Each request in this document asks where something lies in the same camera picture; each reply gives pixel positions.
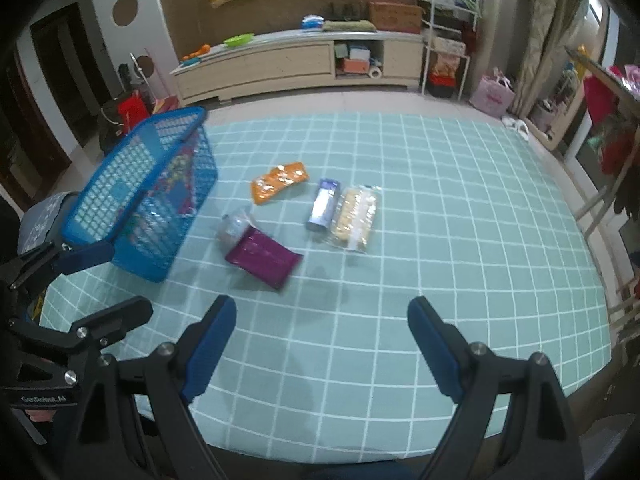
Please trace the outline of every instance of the cardboard box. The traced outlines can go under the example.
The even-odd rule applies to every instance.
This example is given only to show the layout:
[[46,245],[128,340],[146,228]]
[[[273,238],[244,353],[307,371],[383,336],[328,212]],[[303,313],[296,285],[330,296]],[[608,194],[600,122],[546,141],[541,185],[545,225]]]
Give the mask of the cardboard box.
[[343,59],[342,71],[347,74],[366,74],[369,72],[369,61],[361,59]]
[[369,20],[378,30],[420,34],[422,9],[415,5],[369,3]]

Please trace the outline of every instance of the paper towel roll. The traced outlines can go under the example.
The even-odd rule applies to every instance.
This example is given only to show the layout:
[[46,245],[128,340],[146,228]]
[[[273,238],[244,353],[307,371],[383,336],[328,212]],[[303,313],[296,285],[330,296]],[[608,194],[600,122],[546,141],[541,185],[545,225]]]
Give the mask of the paper towel roll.
[[382,77],[382,70],[377,66],[372,66],[369,68],[369,77],[372,79],[380,79]]

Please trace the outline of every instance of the white shoe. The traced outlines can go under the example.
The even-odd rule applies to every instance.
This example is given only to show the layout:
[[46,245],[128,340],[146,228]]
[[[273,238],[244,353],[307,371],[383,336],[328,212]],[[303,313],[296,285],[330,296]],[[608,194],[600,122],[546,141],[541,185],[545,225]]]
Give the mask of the white shoe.
[[527,123],[525,123],[525,121],[516,121],[515,129],[524,140],[529,140],[529,129],[527,128]]
[[516,119],[509,117],[508,115],[502,116],[502,124],[504,124],[505,128],[509,128],[511,130],[516,129]]

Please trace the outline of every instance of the brown wall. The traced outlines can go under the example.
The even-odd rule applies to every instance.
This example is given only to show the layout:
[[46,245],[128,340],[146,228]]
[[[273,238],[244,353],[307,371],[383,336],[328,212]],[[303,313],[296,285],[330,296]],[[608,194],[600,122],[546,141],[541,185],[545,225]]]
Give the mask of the brown wall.
[[[298,28],[307,14],[322,15],[330,2],[357,3],[369,0],[236,0],[213,9],[209,0],[160,0],[174,49],[179,57],[203,43],[254,32]],[[374,0],[412,4],[414,0]]]

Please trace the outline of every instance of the cracker package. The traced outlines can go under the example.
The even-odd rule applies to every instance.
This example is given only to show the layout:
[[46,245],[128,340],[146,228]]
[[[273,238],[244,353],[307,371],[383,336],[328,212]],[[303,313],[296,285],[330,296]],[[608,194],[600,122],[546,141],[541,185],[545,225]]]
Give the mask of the cracker package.
[[348,251],[365,252],[376,210],[379,187],[353,186],[344,190],[331,225],[330,242]]
[[276,166],[269,173],[252,180],[251,196],[257,205],[264,204],[286,187],[308,179],[309,176],[302,162]]

